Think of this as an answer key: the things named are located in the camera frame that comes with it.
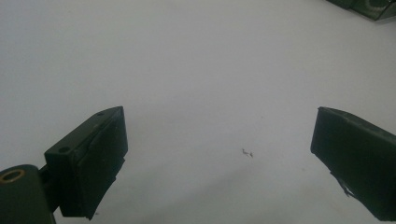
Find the white table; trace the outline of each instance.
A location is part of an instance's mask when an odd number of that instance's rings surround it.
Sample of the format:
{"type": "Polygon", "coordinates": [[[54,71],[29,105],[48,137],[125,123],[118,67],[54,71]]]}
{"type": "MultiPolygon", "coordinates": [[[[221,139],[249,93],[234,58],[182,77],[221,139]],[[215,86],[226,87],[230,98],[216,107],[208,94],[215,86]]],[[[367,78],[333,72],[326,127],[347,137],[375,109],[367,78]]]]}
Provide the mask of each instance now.
{"type": "Polygon", "coordinates": [[[0,170],[123,105],[118,180],[58,223],[380,223],[309,148],[321,105],[396,133],[395,40],[323,0],[2,1],[0,170]]]}

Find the black object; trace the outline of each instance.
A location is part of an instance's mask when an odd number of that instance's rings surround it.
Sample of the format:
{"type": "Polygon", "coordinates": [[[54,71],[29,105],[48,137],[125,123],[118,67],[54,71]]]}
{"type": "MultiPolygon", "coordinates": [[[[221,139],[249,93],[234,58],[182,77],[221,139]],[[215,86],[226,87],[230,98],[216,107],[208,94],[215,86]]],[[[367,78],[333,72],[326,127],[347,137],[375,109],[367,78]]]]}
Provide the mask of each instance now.
{"type": "Polygon", "coordinates": [[[55,223],[58,206],[65,217],[91,219],[127,151],[122,106],[96,113],[47,150],[41,170],[0,172],[0,222],[55,223]]]}
{"type": "Polygon", "coordinates": [[[347,195],[379,220],[396,220],[395,135],[347,112],[320,107],[311,151],[347,195]]]}
{"type": "Polygon", "coordinates": [[[396,16],[396,0],[328,0],[374,21],[396,16]]]}

